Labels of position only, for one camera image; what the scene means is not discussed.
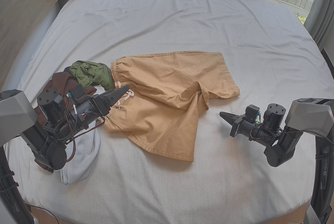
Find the gray curtain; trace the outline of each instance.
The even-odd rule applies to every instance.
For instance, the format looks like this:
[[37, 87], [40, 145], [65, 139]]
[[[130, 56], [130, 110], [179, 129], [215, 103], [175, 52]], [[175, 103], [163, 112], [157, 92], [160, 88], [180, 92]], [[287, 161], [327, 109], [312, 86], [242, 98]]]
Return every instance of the gray curtain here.
[[334, 0], [314, 0], [311, 11], [304, 23], [304, 27], [317, 43], [320, 51], [325, 46], [334, 22]]

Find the drawstring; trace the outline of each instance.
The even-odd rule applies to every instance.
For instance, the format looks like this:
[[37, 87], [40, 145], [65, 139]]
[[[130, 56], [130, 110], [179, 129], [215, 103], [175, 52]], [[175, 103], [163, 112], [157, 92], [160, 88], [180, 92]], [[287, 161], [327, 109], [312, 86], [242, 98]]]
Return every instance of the drawstring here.
[[[117, 85], [118, 85], [118, 88], [121, 88], [121, 83], [119, 81], [117, 82]], [[131, 89], [129, 89], [126, 92], [126, 94], [127, 94], [127, 96], [125, 97], [124, 101], [126, 101], [129, 97], [133, 97], [135, 95], [135, 93]], [[120, 103], [119, 100], [117, 101], [117, 105], [118, 105], [118, 109], [120, 109], [121, 108], [121, 103]]]

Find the brown cloth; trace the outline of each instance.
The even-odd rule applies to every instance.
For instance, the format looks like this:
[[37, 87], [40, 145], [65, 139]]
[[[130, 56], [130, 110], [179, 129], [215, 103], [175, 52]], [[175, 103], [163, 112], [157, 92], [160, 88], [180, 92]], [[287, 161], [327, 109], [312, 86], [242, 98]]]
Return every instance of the brown cloth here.
[[[57, 88], [59, 92], [68, 93], [69, 89], [73, 88], [77, 84], [78, 84], [78, 81], [75, 79], [75, 77], [71, 76], [67, 72], [54, 73], [52, 75], [51, 80], [43, 88], [43, 91], [48, 88]], [[94, 88], [93, 86], [89, 86], [86, 88], [86, 94], [88, 95], [93, 95], [95, 91], [96, 91], [96, 88]], [[68, 109], [72, 107], [72, 103], [70, 101], [67, 107]], [[37, 120], [39, 124], [43, 126], [46, 122], [46, 118], [43, 112], [38, 106], [35, 108], [35, 112], [37, 113], [37, 116], [38, 116]]]
[[219, 52], [127, 56], [111, 64], [111, 73], [116, 87], [129, 84], [134, 96], [111, 108], [106, 128], [150, 153], [189, 162], [208, 100], [240, 95]]

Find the white bed sheet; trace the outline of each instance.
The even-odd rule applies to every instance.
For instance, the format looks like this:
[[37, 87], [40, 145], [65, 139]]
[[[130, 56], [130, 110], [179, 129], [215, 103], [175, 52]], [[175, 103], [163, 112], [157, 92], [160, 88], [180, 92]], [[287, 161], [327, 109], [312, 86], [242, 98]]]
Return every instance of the white bed sheet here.
[[249, 104], [290, 108], [302, 97], [334, 98], [334, 80], [316, 44], [284, 5], [266, 0], [70, 0], [19, 85], [28, 99], [76, 60], [109, 64], [127, 55], [222, 52], [240, 96], [210, 100], [199, 119], [194, 163], [147, 153], [99, 128], [89, 176], [62, 185], [34, 163], [22, 139], [8, 161], [23, 198], [73, 223], [261, 223], [306, 203], [313, 190], [315, 139], [304, 134], [291, 160], [270, 167], [264, 147], [231, 127], [220, 111]]

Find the headboard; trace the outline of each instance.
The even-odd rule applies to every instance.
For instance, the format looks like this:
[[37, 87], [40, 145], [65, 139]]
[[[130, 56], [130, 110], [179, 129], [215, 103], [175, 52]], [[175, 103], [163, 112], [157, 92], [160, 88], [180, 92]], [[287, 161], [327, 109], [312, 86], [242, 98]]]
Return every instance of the headboard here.
[[32, 31], [58, 0], [0, 0], [0, 89]]

